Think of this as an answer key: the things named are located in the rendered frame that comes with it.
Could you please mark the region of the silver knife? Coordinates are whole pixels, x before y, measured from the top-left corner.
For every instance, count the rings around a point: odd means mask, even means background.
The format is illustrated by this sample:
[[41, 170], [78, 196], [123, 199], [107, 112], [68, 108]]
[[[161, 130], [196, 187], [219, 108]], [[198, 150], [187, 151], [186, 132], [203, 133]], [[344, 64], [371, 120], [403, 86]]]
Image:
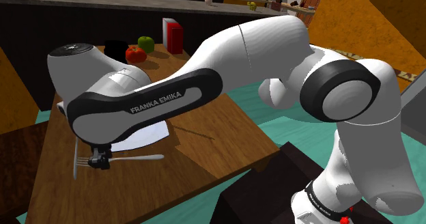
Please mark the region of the silver knife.
[[74, 146], [74, 160], [73, 160], [73, 178], [74, 178], [74, 180], [76, 180], [76, 178], [77, 178], [78, 143], [79, 143], [79, 138], [76, 137], [75, 146]]

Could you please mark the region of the silver fork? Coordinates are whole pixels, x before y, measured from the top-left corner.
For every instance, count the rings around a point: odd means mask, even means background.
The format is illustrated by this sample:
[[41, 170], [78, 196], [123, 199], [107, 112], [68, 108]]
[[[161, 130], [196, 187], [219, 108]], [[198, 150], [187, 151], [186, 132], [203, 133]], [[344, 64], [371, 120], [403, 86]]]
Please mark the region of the silver fork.
[[[117, 157], [117, 158], [110, 158], [109, 159], [109, 164], [110, 164], [110, 162], [117, 161], [117, 160], [160, 160], [160, 159], [163, 159], [164, 157], [165, 156], [162, 155], [162, 154], [154, 154], [154, 155], [148, 155], [148, 156]], [[89, 160], [89, 158], [78, 157], [77, 165], [78, 166], [83, 166], [83, 167], [90, 167], [87, 164], [88, 160]]]

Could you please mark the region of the white plate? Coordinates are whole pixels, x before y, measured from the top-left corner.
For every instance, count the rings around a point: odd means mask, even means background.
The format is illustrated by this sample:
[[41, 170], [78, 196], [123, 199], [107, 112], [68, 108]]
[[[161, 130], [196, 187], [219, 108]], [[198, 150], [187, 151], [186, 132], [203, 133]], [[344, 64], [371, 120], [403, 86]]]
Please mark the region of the white plate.
[[132, 133], [127, 139], [113, 143], [112, 152], [134, 150], [151, 145], [169, 136], [166, 121], [161, 121]]

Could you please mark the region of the red tomato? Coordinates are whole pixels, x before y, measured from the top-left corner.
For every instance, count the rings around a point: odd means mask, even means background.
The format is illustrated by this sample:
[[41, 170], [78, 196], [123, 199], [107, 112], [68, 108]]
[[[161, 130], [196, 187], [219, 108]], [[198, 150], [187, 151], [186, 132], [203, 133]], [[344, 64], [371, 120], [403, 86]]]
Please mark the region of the red tomato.
[[129, 47], [126, 50], [126, 60], [131, 64], [142, 63], [147, 59], [147, 54], [142, 48]]

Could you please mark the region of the black cup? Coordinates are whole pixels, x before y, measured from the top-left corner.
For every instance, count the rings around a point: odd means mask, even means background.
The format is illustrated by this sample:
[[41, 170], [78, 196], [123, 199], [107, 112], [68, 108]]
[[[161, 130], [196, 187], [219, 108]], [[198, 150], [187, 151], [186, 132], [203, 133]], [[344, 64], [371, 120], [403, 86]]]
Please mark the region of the black cup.
[[104, 54], [116, 61], [127, 64], [126, 51], [128, 43], [121, 40], [105, 40], [104, 41]]

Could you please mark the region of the green apple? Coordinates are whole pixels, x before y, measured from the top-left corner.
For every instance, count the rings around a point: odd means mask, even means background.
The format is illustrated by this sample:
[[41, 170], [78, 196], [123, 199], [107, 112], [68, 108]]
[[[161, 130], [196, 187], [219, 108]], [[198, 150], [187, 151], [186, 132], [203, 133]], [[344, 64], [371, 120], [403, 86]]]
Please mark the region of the green apple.
[[138, 47], [149, 54], [155, 50], [155, 42], [151, 37], [141, 36], [138, 38]]

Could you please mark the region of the dark kitchen island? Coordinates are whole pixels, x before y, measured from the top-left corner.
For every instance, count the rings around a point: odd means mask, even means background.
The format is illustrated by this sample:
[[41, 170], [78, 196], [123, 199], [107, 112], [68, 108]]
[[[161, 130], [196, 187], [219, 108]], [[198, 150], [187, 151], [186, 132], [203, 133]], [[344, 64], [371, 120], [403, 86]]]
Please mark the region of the dark kitchen island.
[[246, 5], [188, 0], [0, 0], [0, 48], [39, 109], [51, 109], [55, 90], [46, 58], [55, 48], [105, 40], [162, 42], [162, 19], [184, 28], [184, 50], [193, 54], [206, 38], [247, 21], [278, 13]]

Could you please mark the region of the red and white box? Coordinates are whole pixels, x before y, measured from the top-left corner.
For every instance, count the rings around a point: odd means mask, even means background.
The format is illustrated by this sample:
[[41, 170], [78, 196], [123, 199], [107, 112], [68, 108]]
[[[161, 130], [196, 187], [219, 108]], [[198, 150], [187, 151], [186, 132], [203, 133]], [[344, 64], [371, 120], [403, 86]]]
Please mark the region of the red and white box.
[[172, 18], [162, 19], [163, 45], [171, 54], [183, 53], [183, 28]]

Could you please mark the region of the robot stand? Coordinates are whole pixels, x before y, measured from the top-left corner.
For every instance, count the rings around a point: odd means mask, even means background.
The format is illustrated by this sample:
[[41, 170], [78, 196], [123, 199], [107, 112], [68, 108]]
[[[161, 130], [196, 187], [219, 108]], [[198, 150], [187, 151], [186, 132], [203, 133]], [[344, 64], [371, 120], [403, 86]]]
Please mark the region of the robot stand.
[[292, 195], [322, 171], [287, 142], [263, 171], [250, 170], [220, 194], [210, 224], [295, 224]]

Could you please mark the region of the wooden side table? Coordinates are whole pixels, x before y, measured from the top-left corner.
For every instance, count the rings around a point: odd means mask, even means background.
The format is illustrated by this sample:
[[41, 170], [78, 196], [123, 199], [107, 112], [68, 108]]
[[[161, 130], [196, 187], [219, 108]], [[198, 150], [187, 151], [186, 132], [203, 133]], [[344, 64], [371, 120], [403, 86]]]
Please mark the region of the wooden side table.
[[267, 0], [266, 7], [270, 8], [271, 10], [276, 10], [279, 12], [285, 11], [293, 11], [299, 14], [305, 14], [305, 15], [314, 15], [315, 10], [310, 10], [309, 8], [303, 8], [299, 5], [291, 5], [289, 3], [278, 3], [272, 0]]

